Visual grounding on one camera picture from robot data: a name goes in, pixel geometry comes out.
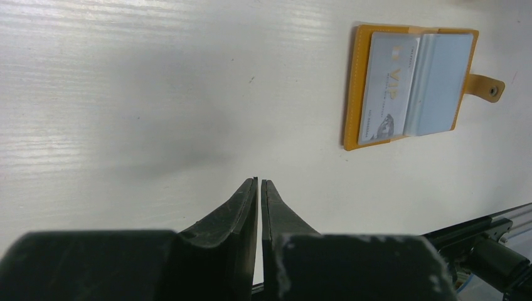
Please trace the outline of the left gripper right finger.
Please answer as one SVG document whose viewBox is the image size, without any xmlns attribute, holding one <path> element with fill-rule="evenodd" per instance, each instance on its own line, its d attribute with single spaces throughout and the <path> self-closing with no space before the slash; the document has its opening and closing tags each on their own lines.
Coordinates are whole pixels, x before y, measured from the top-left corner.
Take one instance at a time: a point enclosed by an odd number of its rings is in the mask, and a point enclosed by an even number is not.
<svg viewBox="0 0 532 301">
<path fill-rule="evenodd" d="M 262 181 L 265 300 L 456 300 L 422 236 L 320 234 Z"/>
</svg>

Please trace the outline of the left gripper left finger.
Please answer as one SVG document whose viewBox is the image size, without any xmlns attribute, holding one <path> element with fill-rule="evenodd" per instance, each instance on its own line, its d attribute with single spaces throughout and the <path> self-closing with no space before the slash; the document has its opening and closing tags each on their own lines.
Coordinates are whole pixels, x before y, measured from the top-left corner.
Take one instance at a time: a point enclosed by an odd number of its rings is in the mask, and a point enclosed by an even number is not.
<svg viewBox="0 0 532 301">
<path fill-rule="evenodd" d="M 171 230 L 30 232 L 1 259 L 2 300 L 250 300 L 258 181 Z"/>
</svg>

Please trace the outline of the orange leather card holder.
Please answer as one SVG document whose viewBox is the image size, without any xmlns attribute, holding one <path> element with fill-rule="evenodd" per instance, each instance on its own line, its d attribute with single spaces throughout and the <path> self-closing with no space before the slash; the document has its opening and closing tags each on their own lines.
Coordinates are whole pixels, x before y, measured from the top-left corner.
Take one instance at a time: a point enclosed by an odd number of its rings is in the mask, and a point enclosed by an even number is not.
<svg viewBox="0 0 532 301">
<path fill-rule="evenodd" d="M 505 83 L 471 73 L 478 36 L 474 29 L 359 25 L 343 147 L 454 130 L 467 94 L 498 102 Z"/>
</svg>

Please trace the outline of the silver VIP credit card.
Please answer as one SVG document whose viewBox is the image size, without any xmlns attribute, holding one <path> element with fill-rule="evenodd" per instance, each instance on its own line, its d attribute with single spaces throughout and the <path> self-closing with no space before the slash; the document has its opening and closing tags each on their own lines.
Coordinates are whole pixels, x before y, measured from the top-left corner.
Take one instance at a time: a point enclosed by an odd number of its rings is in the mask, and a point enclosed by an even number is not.
<svg viewBox="0 0 532 301">
<path fill-rule="evenodd" d="M 371 35 L 358 144 L 403 134 L 419 46 L 417 34 Z"/>
</svg>

